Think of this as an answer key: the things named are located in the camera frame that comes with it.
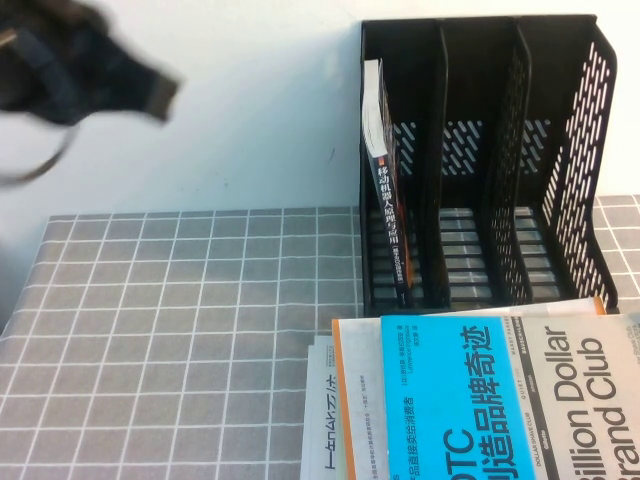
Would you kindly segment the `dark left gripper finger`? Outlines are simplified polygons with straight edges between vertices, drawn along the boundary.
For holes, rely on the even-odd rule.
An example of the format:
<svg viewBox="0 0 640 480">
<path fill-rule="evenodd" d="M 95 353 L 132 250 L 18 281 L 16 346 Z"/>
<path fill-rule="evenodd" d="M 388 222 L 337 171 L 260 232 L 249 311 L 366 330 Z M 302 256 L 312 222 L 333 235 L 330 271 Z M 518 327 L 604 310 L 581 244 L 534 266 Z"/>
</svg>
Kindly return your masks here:
<svg viewBox="0 0 640 480">
<path fill-rule="evenodd" d="M 156 120 L 167 121 L 180 84 L 166 75 L 158 75 L 147 98 L 147 113 Z"/>
</svg>

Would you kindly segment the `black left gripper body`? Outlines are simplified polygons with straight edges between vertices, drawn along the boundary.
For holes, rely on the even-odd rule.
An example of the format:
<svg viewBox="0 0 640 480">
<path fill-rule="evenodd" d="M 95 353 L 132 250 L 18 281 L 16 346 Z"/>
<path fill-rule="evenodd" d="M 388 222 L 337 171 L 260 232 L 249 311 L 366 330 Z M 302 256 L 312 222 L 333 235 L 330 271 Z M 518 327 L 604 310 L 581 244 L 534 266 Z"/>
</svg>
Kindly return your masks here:
<svg viewBox="0 0 640 480">
<path fill-rule="evenodd" d="M 163 118 L 163 74 L 92 27 L 74 33 L 74 73 L 88 112 Z"/>
</svg>

